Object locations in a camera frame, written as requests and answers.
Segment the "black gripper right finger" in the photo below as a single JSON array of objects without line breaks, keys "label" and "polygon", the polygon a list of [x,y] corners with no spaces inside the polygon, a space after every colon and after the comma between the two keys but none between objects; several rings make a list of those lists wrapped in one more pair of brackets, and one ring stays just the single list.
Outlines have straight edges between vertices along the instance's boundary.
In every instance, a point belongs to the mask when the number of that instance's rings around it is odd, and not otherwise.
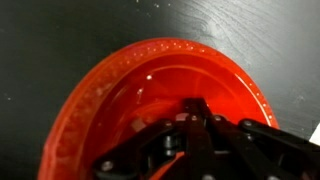
[{"label": "black gripper right finger", "polygon": [[203,105],[213,144],[251,180],[320,180],[320,147],[253,119],[237,124]]}]

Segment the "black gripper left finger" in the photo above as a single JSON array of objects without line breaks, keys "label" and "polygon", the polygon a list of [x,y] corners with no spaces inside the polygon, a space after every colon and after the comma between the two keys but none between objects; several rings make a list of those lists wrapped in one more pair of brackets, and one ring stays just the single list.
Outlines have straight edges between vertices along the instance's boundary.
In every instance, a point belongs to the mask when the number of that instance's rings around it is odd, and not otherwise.
[{"label": "black gripper left finger", "polygon": [[95,180],[204,180],[214,175],[207,130],[211,112],[202,98],[182,101],[182,120],[160,119],[108,150],[92,164]]}]

